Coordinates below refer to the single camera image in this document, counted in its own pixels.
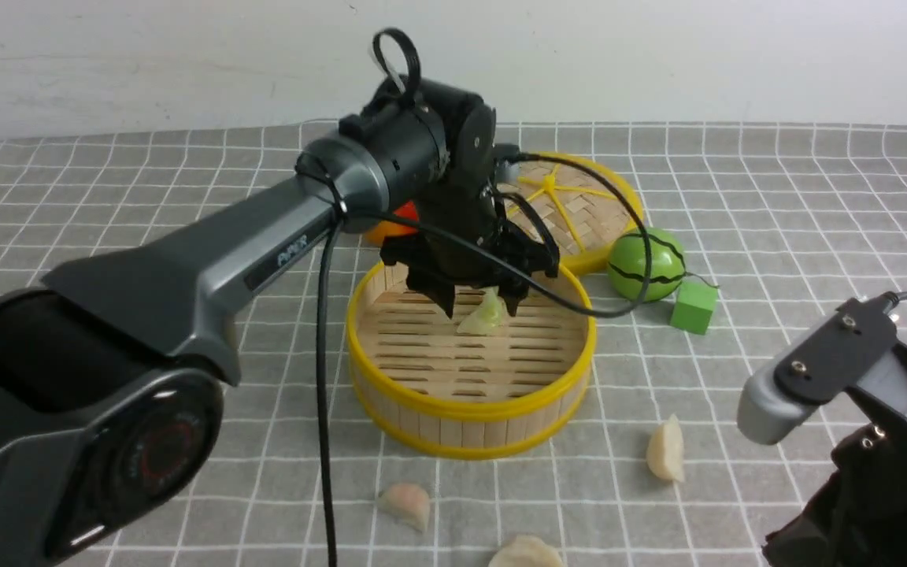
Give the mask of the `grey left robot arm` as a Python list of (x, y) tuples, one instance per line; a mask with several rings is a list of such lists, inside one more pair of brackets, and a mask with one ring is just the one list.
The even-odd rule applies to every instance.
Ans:
[(472, 92), (404, 76), (313, 140), (283, 182), (136, 248), (66, 261), (0, 295), (0, 566), (54, 566), (185, 488), (242, 377), (236, 316), (332, 231), (413, 203), (435, 229), (388, 265), (450, 313), (458, 287), (557, 274), (549, 236), (494, 196), (508, 145)]

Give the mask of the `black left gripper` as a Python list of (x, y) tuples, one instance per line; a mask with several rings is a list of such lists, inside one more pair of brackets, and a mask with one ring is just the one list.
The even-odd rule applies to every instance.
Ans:
[(429, 298), (447, 318), (454, 318), (460, 287), (499, 287), (507, 314), (515, 317), (529, 294), (528, 276), (557, 277), (557, 244), (548, 234), (535, 240), (512, 222), (489, 179), (450, 182), (393, 173), (387, 182), (391, 208), (413, 202), (421, 227), (386, 238), (381, 262), (406, 268), (408, 290)]

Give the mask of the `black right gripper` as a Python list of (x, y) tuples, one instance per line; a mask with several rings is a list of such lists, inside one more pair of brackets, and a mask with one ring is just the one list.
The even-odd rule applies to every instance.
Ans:
[(907, 345), (846, 392), (870, 422), (835, 446), (835, 472), (799, 516), (767, 535), (770, 566), (907, 566)]

